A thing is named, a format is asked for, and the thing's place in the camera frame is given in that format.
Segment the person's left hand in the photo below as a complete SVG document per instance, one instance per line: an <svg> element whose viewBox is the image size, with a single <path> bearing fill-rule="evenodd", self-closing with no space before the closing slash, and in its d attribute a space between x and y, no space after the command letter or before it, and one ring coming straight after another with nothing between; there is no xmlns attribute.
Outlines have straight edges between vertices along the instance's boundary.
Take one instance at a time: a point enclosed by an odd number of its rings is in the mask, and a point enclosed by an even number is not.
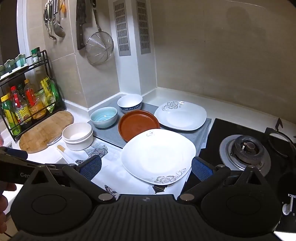
<svg viewBox="0 0 296 241"><path fill-rule="evenodd" d="M13 183L8 183L6 185L5 191L16 191L16 185ZM0 217L0 225L1 225L1 234L5 233L7 230L6 226L6 215L4 214L4 211L8 207L8 200L5 196L1 195L1 206L0 206L0 212L1 212L1 217Z"/></svg>

